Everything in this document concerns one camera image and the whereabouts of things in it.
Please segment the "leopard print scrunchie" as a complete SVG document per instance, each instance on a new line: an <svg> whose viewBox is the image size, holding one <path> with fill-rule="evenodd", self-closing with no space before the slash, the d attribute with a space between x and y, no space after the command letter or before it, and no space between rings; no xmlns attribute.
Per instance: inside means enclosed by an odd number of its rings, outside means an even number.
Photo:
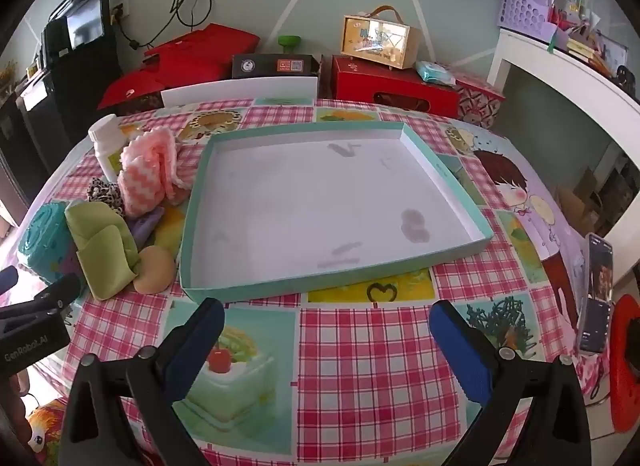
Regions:
<svg viewBox="0 0 640 466"><path fill-rule="evenodd" d="M124 201L117 184L93 178L87 189L88 201L99 201L106 204L121 217L125 216Z"/></svg>

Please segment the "beige round sponge puff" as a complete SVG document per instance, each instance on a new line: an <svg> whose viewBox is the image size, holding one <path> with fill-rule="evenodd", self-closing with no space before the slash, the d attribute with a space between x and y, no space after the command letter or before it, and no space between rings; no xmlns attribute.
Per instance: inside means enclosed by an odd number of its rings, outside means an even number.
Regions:
<svg viewBox="0 0 640 466"><path fill-rule="evenodd" d="M171 253L164 247L148 246L140 253L138 275L134 279L134 290L142 295L163 293L176 275L176 263Z"/></svg>

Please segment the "white green-label bottle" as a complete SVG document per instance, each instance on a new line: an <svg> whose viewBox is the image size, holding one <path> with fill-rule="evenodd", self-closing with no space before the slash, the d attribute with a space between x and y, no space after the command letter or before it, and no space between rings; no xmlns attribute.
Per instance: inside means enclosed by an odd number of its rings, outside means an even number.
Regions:
<svg viewBox="0 0 640 466"><path fill-rule="evenodd" d="M107 181L116 183L122 169L120 154L128 144L128 137L119 128L116 114L107 114L94 122L88 130L88 137L92 140L94 155L99 161L104 177Z"/></svg>

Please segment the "yellow handled gift box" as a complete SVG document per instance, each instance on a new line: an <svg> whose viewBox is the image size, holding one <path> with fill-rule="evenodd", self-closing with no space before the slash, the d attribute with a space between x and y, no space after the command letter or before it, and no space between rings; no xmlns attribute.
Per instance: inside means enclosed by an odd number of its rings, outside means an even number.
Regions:
<svg viewBox="0 0 640 466"><path fill-rule="evenodd" d="M344 16L341 54L405 70L418 59L420 39L420 30L407 25L395 7L385 4L369 13Z"/></svg>

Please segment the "purple perforated file basket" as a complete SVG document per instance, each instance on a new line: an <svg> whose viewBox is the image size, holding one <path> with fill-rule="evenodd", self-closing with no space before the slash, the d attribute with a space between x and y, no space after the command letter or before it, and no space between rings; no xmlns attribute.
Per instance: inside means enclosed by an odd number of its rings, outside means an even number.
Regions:
<svg viewBox="0 0 640 466"><path fill-rule="evenodd" d="M556 25L549 20L550 0L500 0L497 25L549 43Z"/></svg>

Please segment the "white foam board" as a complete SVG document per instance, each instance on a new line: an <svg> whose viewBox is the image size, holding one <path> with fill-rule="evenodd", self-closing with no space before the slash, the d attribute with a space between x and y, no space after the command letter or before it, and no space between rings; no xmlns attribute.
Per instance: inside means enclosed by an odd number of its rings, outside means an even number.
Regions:
<svg viewBox="0 0 640 466"><path fill-rule="evenodd" d="M160 92L166 107L213 100L255 100L255 98L310 98L318 96L317 77L262 77L205 82Z"/></svg>

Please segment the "teal plastic lidded box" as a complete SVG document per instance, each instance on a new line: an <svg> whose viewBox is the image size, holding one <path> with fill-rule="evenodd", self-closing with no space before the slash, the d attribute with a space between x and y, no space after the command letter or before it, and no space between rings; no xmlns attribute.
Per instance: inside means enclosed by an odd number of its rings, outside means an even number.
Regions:
<svg viewBox="0 0 640 466"><path fill-rule="evenodd" d="M18 262L47 285L65 274L82 277L77 248L66 222L66 207L61 201L42 205L18 244Z"/></svg>

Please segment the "green cloth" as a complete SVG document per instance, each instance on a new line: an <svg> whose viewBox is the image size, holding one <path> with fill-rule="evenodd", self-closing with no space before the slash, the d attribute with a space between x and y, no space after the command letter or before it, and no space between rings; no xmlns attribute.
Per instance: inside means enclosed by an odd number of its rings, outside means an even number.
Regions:
<svg viewBox="0 0 640 466"><path fill-rule="evenodd" d="M101 201L77 201L65 218L93 298L113 298L137 277L140 261L124 218Z"/></svg>

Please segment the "purple tissue pack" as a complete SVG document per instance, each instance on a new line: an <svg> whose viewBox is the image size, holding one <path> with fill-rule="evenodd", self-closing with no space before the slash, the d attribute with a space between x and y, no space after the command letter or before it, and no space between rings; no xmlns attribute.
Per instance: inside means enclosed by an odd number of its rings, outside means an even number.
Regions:
<svg viewBox="0 0 640 466"><path fill-rule="evenodd" d="M157 227L157 224L160 223L160 220L163 218L164 213L165 208L157 206L152 211L145 213L139 218L126 218L127 226L129 227L132 238L136 243L137 249L142 249L144 247L146 241L150 238L151 234Z"/></svg>

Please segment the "smartphone on stand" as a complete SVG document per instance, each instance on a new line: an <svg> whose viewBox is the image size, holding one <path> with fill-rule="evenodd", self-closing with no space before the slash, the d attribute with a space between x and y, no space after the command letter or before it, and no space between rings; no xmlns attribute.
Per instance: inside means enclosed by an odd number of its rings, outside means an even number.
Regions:
<svg viewBox="0 0 640 466"><path fill-rule="evenodd" d="M601 354L612 317L613 247L596 233L586 236L585 293L578 319L577 349Z"/></svg>

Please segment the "red cut-out box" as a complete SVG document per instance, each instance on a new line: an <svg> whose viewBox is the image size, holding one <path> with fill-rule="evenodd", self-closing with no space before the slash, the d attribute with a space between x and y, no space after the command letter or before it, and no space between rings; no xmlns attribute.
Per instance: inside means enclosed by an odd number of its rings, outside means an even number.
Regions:
<svg viewBox="0 0 640 466"><path fill-rule="evenodd" d="M400 70L364 59L334 56L331 91L335 100L458 117L458 92L450 86L424 82L414 69Z"/></svg>

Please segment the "red round stool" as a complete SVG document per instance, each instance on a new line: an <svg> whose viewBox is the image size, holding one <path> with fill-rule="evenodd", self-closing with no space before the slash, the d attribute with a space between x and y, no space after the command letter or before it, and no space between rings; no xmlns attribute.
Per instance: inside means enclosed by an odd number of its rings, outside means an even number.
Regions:
<svg viewBox="0 0 640 466"><path fill-rule="evenodd" d="M610 335L611 417L622 434L639 420L639 304L624 295L615 304Z"/></svg>

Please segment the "black cabinet with printer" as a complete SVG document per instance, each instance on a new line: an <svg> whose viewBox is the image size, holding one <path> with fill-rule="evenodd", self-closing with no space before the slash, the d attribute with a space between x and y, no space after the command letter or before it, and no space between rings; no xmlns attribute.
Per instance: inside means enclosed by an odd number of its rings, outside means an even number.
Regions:
<svg viewBox="0 0 640 466"><path fill-rule="evenodd" d="M37 74L1 105L1 168L25 204L87 136L122 75L110 10L110 0L58 4L42 32Z"/></svg>

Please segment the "red gift bag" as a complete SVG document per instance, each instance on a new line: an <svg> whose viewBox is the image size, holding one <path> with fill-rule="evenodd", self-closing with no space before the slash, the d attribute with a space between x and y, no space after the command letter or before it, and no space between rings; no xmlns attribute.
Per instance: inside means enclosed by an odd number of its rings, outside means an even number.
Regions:
<svg viewBox="0 0 640 466"><path fill-rule="evenodd" d="M99 110L127 116L165 106L162 92L231 77L232 58L252 54L260 38L231 27L210 24L144 54L142 65L110 84Z"/></svg>

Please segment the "pink white knitted cloth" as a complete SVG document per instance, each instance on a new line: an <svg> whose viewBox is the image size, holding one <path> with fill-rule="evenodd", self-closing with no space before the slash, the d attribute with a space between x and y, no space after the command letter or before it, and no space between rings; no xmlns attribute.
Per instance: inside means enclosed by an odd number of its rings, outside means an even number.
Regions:
<svg viewBox="0 0 640 466"><path fill-rule="evenodd" d="M117 185L128 218L140 218L164 200L180 205L190 195L191 184L178 174L178 149L175 135L157 127L122 150Z"/></svg>

